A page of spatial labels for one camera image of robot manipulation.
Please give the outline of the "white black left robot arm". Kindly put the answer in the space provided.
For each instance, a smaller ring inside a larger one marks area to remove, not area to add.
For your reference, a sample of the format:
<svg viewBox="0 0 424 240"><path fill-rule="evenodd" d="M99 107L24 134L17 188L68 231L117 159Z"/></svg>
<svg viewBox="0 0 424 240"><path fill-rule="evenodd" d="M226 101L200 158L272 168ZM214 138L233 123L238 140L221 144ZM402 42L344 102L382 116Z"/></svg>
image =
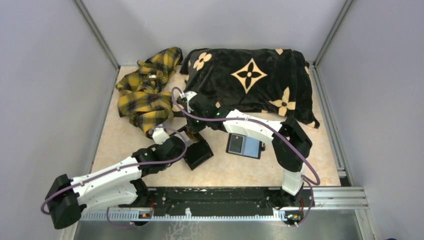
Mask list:
<svg viewBox="0 0 424 240"><path fill-rule="evenodd" d="M119 163L87 175L58 176L41 208L55 229L67 228L81 217L109 207L151 205L151 194L142 180L181 159L188 148L184 137L171 136L162 144L140 148Z"/></svg>

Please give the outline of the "black blue card holder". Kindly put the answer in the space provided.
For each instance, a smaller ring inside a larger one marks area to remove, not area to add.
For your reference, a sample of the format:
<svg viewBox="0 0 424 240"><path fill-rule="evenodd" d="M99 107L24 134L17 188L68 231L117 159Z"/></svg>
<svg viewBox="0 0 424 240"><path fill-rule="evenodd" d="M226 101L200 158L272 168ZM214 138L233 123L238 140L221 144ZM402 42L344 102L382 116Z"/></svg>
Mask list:
<svg viewBox="0 0 424 240"><path fill-rule="evenodd" d="M226 153L247 157L252 159L260 159L262 152L266 149L266 145L252 137L230 133L226 145Z"/></svg>

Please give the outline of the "aluminium front frame rail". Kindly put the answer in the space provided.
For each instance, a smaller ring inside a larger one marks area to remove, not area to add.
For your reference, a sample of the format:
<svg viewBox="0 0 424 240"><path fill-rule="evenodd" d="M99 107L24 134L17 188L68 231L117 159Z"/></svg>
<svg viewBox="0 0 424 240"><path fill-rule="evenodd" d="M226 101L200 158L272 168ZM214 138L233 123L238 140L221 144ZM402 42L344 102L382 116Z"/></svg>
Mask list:
<svg viewBox="0 0 424 240"><path fill-rule="evenodd" d="M139 207L86 214L82 221L286 221L307 210L366 210L360 187L306 187L293 205L277 187L155 187Z"/></svg>

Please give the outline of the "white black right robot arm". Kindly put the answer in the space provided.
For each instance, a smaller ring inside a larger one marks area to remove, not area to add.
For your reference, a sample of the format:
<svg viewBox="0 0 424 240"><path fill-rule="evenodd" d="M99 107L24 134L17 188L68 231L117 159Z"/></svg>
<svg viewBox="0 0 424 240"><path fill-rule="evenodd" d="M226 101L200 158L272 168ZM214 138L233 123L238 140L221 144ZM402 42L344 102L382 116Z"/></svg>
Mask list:
<svg viewBox="0 0 424 240"><path fill-rule="evenodd" d="M273 148L278 164L283 168L281 199L287 206L301 200L305 160L313 146L311 139L293 117L285 121L266 120L237 109L217 107L206 96L188 91L177 99L186 116L188 129L199 132L208 127L214 131L256 139Z"/></svg>

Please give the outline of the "yellow plaid cloth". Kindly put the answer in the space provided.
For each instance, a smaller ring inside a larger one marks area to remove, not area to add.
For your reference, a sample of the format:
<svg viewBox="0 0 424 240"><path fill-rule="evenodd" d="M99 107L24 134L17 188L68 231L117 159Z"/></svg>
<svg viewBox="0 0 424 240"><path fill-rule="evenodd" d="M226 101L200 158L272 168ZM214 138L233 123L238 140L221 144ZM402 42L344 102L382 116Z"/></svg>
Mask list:
<svg viewBox="0 0 424 240"><path fill-rule="evenodd" d="M148 138L152 137L152 128L173 115L171 92L164 88L182 61L181 48L166 48L145 61L139 60L138 69L124 75L115 85L119 116L127 117Z"/></svg>

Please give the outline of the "black plastic card tray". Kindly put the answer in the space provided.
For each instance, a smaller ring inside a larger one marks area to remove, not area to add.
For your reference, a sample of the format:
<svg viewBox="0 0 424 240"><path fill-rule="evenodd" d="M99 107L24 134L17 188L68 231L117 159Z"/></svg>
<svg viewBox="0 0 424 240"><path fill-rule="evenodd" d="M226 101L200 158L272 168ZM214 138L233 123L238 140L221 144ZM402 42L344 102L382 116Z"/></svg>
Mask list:
<svg viewBox="0 0 424 240"><path fill-rule="evenodd" d="M184 161L193 171L206 160L213 157L214 154L208 142L202 137L200 133L192 133L188 130L183 131L183 133L188 143Z"/></svg>

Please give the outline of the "black floral pillow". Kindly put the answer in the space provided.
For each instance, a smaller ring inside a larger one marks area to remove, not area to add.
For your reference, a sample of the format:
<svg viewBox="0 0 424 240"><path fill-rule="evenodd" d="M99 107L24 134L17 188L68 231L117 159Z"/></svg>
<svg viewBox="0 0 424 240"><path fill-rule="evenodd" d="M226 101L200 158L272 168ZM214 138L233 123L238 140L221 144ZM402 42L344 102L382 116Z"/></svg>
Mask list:
<svg viewBox="0 0 424 240"><path fill-rule="evenodd" d="M293 49L198 48L188 53L179 72L186 91L218 106L292 117L317 129L309 68Z"/></svg>

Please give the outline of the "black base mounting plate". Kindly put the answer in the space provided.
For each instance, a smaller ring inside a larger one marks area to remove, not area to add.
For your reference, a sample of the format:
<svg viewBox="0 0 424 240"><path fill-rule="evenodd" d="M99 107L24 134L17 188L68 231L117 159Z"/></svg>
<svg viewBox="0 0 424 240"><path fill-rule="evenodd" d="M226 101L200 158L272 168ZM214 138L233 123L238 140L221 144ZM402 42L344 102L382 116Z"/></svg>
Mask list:
<svg viewBox="0 0 424 240"><path fill-rule="evenodd" d="M153 187L133 203L122 208L147 208L155 217L183 216L190 210L194 217L271 216L273 211L315 206L311 189L292 196L280 187Z"/></svg>

